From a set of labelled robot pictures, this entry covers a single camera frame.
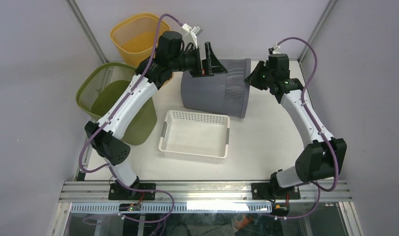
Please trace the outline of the white perforated plastic basket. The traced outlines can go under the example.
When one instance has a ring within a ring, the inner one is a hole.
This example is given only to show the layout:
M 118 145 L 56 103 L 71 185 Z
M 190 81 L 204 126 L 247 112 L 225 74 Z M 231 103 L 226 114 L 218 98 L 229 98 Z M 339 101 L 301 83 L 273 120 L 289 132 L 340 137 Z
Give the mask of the white perforated plastic basket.
M 168 158 L 220 163 L 228 156 L 229 135 L 227 115 L 169 110 L 158 149 Z

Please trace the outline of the grey mesh waste bin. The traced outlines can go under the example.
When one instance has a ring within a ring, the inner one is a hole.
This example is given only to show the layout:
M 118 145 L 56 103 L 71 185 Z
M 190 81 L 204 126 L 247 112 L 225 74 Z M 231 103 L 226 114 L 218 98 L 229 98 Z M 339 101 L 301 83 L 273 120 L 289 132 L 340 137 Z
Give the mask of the grey mesh waste bin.
M 250 86 L 245 79 L 251 73 L 251 59 L 223 59 L 227 73 L 194 78 L 184 72 L 181 98 L 187 109 L 245 118 Z

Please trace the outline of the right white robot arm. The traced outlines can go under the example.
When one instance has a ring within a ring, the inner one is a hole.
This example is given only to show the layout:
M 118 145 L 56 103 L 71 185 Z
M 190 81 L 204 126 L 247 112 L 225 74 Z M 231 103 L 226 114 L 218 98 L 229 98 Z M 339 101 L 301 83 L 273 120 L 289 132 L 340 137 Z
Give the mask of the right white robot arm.
M 260 60 L 245 82 L 256 89 L 268 90 L 276 98 L 293 120 L 304 145 L 294 166 L 271 175 L 269 195 L 281 199 L 300 184 L 329 177 L 337 180 L 347 144 L 323 125 L 300 80 L 291 78 L 288 56 L 271 54 L 268 60 Z

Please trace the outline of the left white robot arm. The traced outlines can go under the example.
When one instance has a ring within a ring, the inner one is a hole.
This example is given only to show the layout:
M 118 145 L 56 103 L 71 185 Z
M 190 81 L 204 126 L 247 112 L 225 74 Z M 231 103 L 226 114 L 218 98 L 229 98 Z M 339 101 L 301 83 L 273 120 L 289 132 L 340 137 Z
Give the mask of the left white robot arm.
M 85 125 L 88 136 L 85 146 L 91 146 L 106 161 L 120 186 L 120 194 L 127 200 L 137 197 L 138 176 L 127 160 L 130 146 L 122 141 L 128 125 L 144 104 L 171 79 L 174 72 L 189 72 L 193 78 L 227 73 L 225 66 L 216 58 L 210 42 L 205 43 L 205 59 L 199 48 L 189 43 L 184 47 L 183 36 L 176 31 L 165 31 L 156 36 L 150 57 L 135 70 L 130 84 L 111 109 L 98 120 Z

